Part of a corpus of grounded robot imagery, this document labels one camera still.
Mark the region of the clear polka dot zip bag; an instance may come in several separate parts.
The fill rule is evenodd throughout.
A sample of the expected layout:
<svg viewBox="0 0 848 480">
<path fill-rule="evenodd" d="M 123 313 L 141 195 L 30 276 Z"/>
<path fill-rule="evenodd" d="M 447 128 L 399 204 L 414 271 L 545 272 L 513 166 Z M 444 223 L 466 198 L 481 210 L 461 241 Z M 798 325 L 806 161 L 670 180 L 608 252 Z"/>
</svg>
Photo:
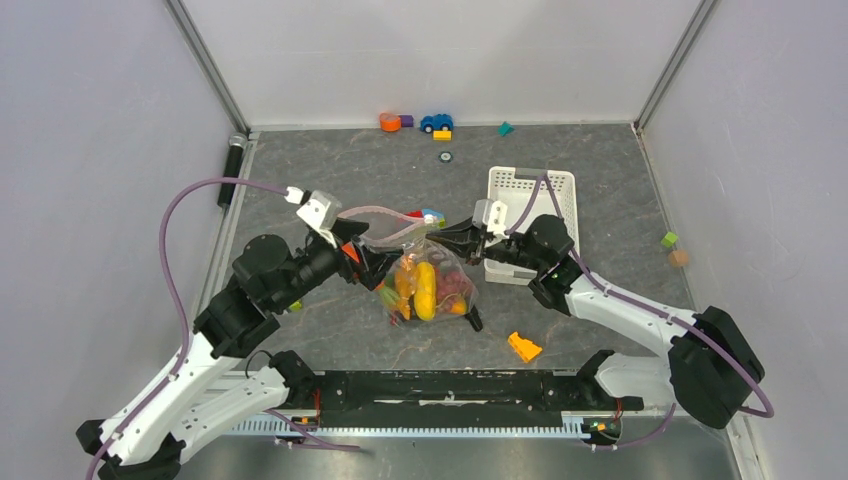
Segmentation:
<svg viewBox="0 0 848 480">
<path fill-rule="evenodd" d="M 483 330 L 476 306 L 478 290 L 462 262 L 446 247 L 426 238 L 445 225 L 441 213 L 360 206 L 344 210 L 338 217 L 367 223 L 369 228 L 361 235 L 367 245 L 402 252 L 376 288 L 391 324 L 463 319 L 474 331 Z"/>
</svg>

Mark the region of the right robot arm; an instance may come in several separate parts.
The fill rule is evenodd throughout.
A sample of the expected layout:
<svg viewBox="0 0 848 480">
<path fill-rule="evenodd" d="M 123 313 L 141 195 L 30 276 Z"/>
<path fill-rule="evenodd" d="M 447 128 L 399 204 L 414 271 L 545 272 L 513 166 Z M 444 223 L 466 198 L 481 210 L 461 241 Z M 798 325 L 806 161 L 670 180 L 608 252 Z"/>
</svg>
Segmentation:
<svg viewBox="0 0 848 480">
<path fill-rule="evenodd" d="M 715 429 L 738 413 L 774 416 L 760 386 L 764 368 L 730 314 L 714 306 L 695 312 L 664 305 L 604 280 L 582 261 L 557 216 L 541 215 L 523 233 L 496 232 L 467 219 L 427 237 L 469 264 L 493 260 L 533 271 L 528 286 L 543 307 L 649 350 L 647 357 L 602 353 L 588 362 L 588 374 L 577 382 L 585 405 L 602 408 L 615 397 L 638 397 L 681 409 Z"/>
</svg>

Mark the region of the orange red mango toy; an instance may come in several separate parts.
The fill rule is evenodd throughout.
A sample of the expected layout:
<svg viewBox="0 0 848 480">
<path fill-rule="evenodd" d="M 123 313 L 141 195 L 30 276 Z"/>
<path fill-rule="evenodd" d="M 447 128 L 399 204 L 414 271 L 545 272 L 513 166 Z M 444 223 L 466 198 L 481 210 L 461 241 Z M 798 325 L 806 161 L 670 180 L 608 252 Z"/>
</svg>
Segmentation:
<svg viewBox="0 0 848 480">
<path fill-rule="evenodd" d="M 464 298 L 460 297 L 455 300 L 450 307 L 449 312 L 453 315 L 464 316 L 468 312 L 468 305 Z"/>
</svg>

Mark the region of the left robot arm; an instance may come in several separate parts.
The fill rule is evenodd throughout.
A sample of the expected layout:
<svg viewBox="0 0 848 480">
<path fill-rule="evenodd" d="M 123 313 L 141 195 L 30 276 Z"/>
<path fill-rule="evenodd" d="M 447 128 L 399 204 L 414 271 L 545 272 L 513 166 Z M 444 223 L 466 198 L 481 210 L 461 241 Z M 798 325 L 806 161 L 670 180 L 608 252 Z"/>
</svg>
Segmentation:
<svg viewBox="0 0 848 480">
<path fill-rule="evenodd" d="M 313 371 L 293 351 L 211 401 L 199 397 L 222 374 L 250 357 L 279 328 L 278 318 L 307 293 L 339 275 L 369 290 L 403 252 L 365 243 L 364 222 L 336 221 L 330 236 L 312 231 L 290 250 L 277 235 L 251 240 L 233 274 L 193 322 L 184 322 L 175 357 L 118 413 L 88 420 L 76 435 L 93 462 L 90 479 L 173 479 L 194 454 L 242 420 L 313 397 Z"/>
</svg>

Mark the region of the yellow corn toy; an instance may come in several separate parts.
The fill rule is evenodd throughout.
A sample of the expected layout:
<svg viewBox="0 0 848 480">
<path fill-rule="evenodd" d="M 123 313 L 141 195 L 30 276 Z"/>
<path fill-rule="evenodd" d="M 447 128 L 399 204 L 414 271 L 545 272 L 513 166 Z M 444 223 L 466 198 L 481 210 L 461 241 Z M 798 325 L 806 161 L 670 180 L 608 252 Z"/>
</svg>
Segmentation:
<svg viewBox="0 0 848 480">
<path fill-rule="evenodd" d="M 436 273 L 429 262 L 421 262 L 415 271 L 416 291 L 413 296 L 416 315 L 422 321 L 431 321 L 436 313 Z"/>
</svg>

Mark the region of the orange yellow fruit toy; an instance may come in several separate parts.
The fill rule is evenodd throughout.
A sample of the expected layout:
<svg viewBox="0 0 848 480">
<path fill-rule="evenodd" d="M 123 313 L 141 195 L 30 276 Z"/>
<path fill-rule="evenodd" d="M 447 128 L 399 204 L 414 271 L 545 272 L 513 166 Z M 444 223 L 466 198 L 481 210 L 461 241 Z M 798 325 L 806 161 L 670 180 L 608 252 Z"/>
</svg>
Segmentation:
<svg viewBox="0 0 848 480">
<path fill-rule="evenodd" d="M 411 263 L 400 266 L 394 275 L 395 291 L 398 294 L 396 309 L 405 321 L 412 317 L 410 300 L 416 290 L 415 270 L 415 264 Z"/>
</svg>

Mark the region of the red grape bunch toy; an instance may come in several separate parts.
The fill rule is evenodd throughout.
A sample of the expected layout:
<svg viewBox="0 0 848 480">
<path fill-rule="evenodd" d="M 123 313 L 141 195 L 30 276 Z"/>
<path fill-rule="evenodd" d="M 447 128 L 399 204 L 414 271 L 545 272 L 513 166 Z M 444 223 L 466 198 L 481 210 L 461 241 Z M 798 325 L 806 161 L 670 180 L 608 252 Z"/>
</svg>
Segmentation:
<svg viewBox="0 0 848 480">
<path fill-rule="evenodd" d="M 466 277 L 461 270 L 441 272 L 436 282 L 436 299 L 441 304 L 445 299 L 465 296 L 467 293 Z"/>
</svg>

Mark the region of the orange carrot toy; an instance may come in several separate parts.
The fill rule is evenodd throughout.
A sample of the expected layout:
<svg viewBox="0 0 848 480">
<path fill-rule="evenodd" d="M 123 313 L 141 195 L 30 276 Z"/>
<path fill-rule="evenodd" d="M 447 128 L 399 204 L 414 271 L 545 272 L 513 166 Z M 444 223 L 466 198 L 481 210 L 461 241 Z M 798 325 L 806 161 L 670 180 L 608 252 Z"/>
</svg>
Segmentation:
<svg viewBox="0 0 848 480">
<path fill-rule="evenodd" d="M 355 262 L 355 263 L 361 262 L 359 253 L 358 253 L 356 247 L 351 242 L 348 242 L 348 243 L 345 243 L 344 245 L 342 245 L 341 250 L 353 262 Z"/>
</svg>

